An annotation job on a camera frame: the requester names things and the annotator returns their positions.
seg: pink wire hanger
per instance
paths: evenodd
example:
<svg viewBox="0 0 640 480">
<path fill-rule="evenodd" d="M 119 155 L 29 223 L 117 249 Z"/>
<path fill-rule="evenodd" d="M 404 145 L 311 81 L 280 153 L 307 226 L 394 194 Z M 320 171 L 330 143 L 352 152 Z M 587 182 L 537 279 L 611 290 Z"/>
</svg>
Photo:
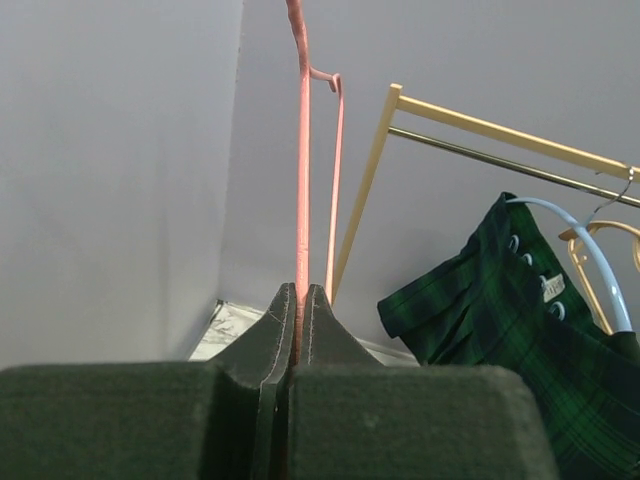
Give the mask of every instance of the pink wire hanger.
<svg viewBox="0 0 640 480">
<path fill-rule="evenodd" d="M 300 0 L 286 0 L 291 30 L 298 47 L 300 64 L 300 120 L 298 132 L 298 219 L 296 229 L 296 322 L 294 341 L 294 362 L 298 363 L 302 339 L 304 305 L 309 291 L 309 225 L 310 225 L 310 125 L 311 125 L 311 78 L 329 82 L 332 92 L 338 93 L 338 127 L 336 151 L 333 166 L 333 187 L 331 193 L 331 217 L 329 223 L 329 246 L 327 251 L 327 272 L 325 290 L 332 298 L 333 269 L 335 257 L 336 224 L 338 218 L 338 197 L 340 189 L 340 163 L 342 158 L 342 131 L 344 126 L 344 96 L 340 74 L 329 75 L 313 68 L 309 60 L 307 27 L 302 15 Z"/>
</svg>

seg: white wall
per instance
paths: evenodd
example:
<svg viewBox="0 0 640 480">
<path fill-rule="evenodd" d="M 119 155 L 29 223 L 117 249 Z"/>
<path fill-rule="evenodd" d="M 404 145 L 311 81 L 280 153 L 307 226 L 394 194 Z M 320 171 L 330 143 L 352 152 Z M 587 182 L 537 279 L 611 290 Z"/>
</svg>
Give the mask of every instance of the white wall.
<svg viewBox="0 0 640 480">
<path fill-rule="evenodd" d="M 217 298 L 241 13 L 0 2 L 0 367 L 194 346 Z"/>
<path fill-rule="evenodd" d="M 640 163 L 640 10 L 634 2 L 324 0 L 305 2 L 304 12 L 314 65 L 341 72 L 345 85 L 339 239 L 392 82 L 404 84 L 407 95 Z M 298 67 L 284 1 L 247 2 L 242 38 L 220 295 L 264 308 L 295 271 Z M 337 100 L 314 82 L 313 101 L 311 276 L 322 283 Z M 398 115 L 396 123 L 610 188 L 624 183 L 431 122 Z M 578 218 L 600 202 L 391 138 L 337 316 L 361 338 L 399 346 L 382 330 L 376 302 L 457 253 L 502 190 L 548 199 Z M 637 186 L 630 193 L 640 195 Z M 533 210 L 570 268 L 566 247 L 554 239 L 561 222 Z M 640 211 L 613 206 L 599 218 L 637 226 Z M 599 238 L 640 328 L 630 239 L 606 232 Z"/>
</svg>

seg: clothing rack rail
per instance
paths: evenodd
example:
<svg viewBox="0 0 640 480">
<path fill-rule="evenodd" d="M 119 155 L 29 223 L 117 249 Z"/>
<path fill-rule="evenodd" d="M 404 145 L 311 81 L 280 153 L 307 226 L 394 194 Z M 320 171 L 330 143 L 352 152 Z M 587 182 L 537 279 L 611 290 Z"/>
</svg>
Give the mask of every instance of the clothing rack rail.
<svg viewBox="0 0 640 480">
<path fill-rule="evenodd" d="M 393 115 L 396 110 L 407 112 L 419 117 L 434 120 L 436 122 L 449 125 L 461 130 L 466 130 L 471 133 L 482 135 L 493 140 L 497 140 L 502 143 L 513 145 L 516 147 L 529 150 L 531 152 L 546 155 L 548 157 L 561 160 L 563 162 L 578 165 L 580 167 L 593 170 L 598 173 L 605 173 L 618 178 L 629 179 L 630 169 L 633 170 L 632 181 L 640 183 L 640 169 L 638 167 L 630 167 L 629 165 L 614 160 L 611 158 L 603 157 L 593 153 L 578 150 L 573 147 L 562 145 L 560 143 L 552 142 L 544 138 L 536 137 L 528 133 L 513 130 L 495 123 L 487 122 L 479 118 L 471 117 L 454 110 L 449 110 L 437 105 L 423 102 L 421 100 L 411 98 L 402 95 L 402 86 L 392 83 L 389 87 L 389 93 L 382 109 L 378 128 L 371 145 L 369 152 L 369 159 L 367 161 L 365 171 L 362 175 L 360 182 L 360 188 L 356 197 L 351 216 L 349 218 L 349 224 L 347 231 L 340 248 L 338 260 L 335 266 L 334 283 L 331 301 L 335 301 L 340 283 L 342 282 L 342 276 L 344 274 L 347 261 L 349 260 L 349 254 L 353 247 L 356 232 L 362 218 L 371 185 L 375 177 L 378 163 L 384 150 L 389 134 L 405 138 L 408 140 L 416 141 L 422 144 L 430 145 L 441 150 L 446 150 L 458 155 L 462 155 L 474 160 L 479 160 L 490 165 L 494 165 L 500 168 L 505 168 L 514 172 L 518 172 L 530 177 L 535 177 L 541 180 L 545 180 L 557 185 L 580 190 L 592 195 L 596 195 L 609 200 L 616 199 L 619 203 L 629 205 L 632 207 L 640 208 L 640 199 L 630 197 L 627 195 L 620 196 L 618 193 L 605 190 L 595 185 L 579 182 L 568 177 L 557 175 L 546 170 L 541 170 L 528 165 L 524 165 L 505 158 L 496 157 L 487 153 L 479 152 L 470 148 L 466 148 L 453 143 L 438 140 L 436 138 L 428 137 L 419 133 L 411 132 L 402 128 L 391 125 L 393 121 Z"/>
</svg>

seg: green tartan skirt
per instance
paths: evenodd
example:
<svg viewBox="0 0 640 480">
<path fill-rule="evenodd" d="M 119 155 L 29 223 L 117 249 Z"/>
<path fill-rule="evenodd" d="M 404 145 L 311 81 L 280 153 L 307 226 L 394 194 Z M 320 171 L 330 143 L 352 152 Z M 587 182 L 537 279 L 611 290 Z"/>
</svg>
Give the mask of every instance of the green tartan skirt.
<svg viewBox="0 0 640 480">
<path fill-rule="evenodd" d="M 501 194 L 459 255 L 379 302 L 384 328 L 421 364 L 520 374 L 563 478 L 640 478 L 635 334 L 593 323 L 531 212 L 511 198 Z"/>
</svg>

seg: foam pad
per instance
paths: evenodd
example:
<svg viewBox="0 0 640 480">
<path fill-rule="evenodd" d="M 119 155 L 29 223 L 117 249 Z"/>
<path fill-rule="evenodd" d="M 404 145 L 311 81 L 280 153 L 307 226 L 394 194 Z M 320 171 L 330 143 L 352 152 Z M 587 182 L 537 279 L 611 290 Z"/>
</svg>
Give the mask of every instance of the foam pad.
<svg viewBox="0 0 640 480">
<path fill-rule="evenodd" d="M 299 367 L 290 422 L 293 480 L 559 478 L 531 392 L 499 367 Z"/>
<path fill-rule="evenodd" d="M 295 305 L 284 284 L 209 362 L 0 372 L 0 478 L 269 478 L 283 463 Z"/>
<path fill-rule="evenodd" d="M 320 285 L 307 294 L 299 364 L 384 367 L 336 320 Z"/>
</svg>

